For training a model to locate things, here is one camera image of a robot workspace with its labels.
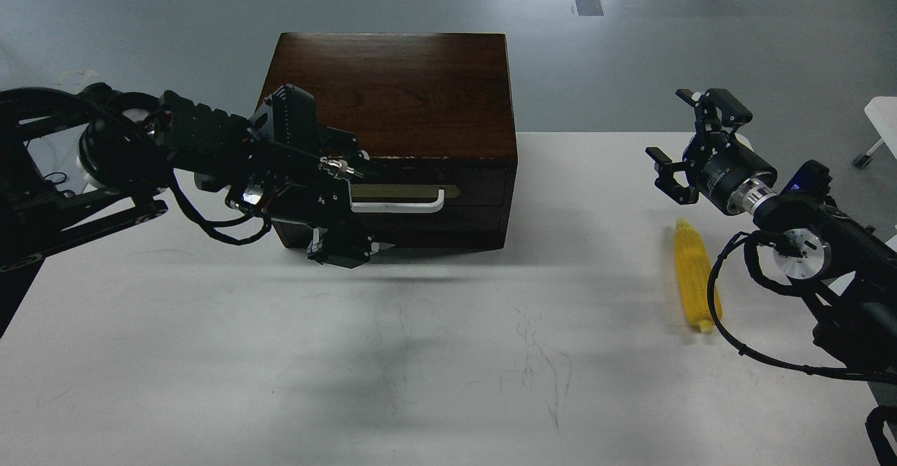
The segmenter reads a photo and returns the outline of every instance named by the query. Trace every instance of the white handle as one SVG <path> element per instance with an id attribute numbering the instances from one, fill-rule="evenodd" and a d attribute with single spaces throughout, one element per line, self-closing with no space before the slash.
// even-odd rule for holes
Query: white handle
<path id="1" fill-rule="evenodd" d="M 445 189 L 439 188 L 439 195 L 432 203 L 383 203 L 376 201 L 352 202 L 352 211 L 361 213 L 378 214 L 434 214 L 442 210 L 446 204 Z"/>

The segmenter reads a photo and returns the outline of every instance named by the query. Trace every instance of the corn cob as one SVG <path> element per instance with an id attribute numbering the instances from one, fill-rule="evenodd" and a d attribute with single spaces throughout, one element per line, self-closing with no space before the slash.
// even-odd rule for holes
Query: corn cob
<path id="1" fill-rule="evenodd" d="M 692 326 L 708 333 L 713 329 L 711 311 L 707 307 L 707 280 L 711 274 L 711 262 L 701 236 L 680 217 L 676 220 L 676 234 L 673 234 L 673 250 L 676 253 L 676 280 L 679 281 L 679 296 L 685 309 L 685 319 Z M 720 307 L 720 293 L 713 288 L 713 304 L 717 316 L 723 316 Z"/>

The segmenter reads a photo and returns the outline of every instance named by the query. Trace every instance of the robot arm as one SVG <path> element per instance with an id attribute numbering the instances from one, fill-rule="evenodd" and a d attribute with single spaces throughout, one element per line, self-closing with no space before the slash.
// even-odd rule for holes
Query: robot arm
<path id="1" fill-rule="evenodd" d="M 737 139 L 750 111 L 727 90 L 676 94 L 694 109 L 695 136 L 679 163 L 657 147 L 646 149 L 657 188 L 680 204 L 695 203 L 700 193 L 723 214 L 749 213 L 760 229 L 746 247 L 751 275 L 776 292 L 804 298 L 819 322 L 814 344 L 853 370 L 897 366 L 897 254 L 838 210 L 828 169 L 810 160 L 776 193 L 775 169 Z M 673 178 L 680 171 L 687 185 Z M 762 276 L 756 245 L 774 247 L 791 285 Z M 840 296 L 824 284 L 849 272 L 856 273 Z"/>
<path id="2" fill-rule="evenodd" d="M 87 125 L 78 160 L 95 191 L 59 191 L 36 168 L 29 140 Z M 163 96 L 118 92 L 103 83 L 77 95 L 23 88 L 0 92 L 0 335 L 47 256 L 159 217 L 155 200 L 171 189 L 177 204 L 209 236 L 255 242 L 271 221 L 315 230 L 308 258 L 354 268 L 369 260 L 372 239 L 352 213 L 349 181 L 376 172 L 355 135 L 317 123 L 314 98 L 292 85 L 243 118 Z M 174 170 L 195 172 L 202 191 L 227 189 L 230 221 L 209 221 L 190 203 Z M 121 200 L 134 207 L 83 222 Z M 235 239 L 218 228 L 253 217 L 258 233 Z"/>

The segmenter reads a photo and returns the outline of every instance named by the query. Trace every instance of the wooden box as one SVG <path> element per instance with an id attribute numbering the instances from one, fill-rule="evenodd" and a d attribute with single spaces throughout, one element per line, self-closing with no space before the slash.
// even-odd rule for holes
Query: wooden box
<path id="1" fill-rule="evenodd" d="M 355 133 L 385 163 L 380 186 L 353 183 L 355 202 L 430 202 L 445 190 L 436 213 L 359 214 L 375 240 L 504 245 L 516 174 L 504 35 L 283 33 L 259 103 L 286 83 L 315 97 L 320 124 Z M 308 243 L 304 226 L 275 230 L 288 247 Z"/>

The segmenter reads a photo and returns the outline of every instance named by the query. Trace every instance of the table surface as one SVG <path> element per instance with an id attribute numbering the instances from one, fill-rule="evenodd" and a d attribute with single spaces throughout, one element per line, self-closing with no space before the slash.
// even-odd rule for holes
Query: table surface
<path id="1" fill-rule="evenodd" d="M 179 212 L 49 259 L 0 341 L 8 464 L 872 464 L 864 383 L 740 357 L 683 320 L 676 217 L 715 254 L 746 216 L 679 207 L 645 146 L 519 134 L 507 246 L 318 267 Z M 208 217 L 222 198 L 196 192 Z M 171 207 L 174 202 L 166 196 Z M 834 364 L 803 304 L 723 269 L 727 325 Z"/>
<path id="2" fill-rule="evenodd" d="M 897 96 L 876 96 L 865 106 L 866 117 L 897 156 Z"/>

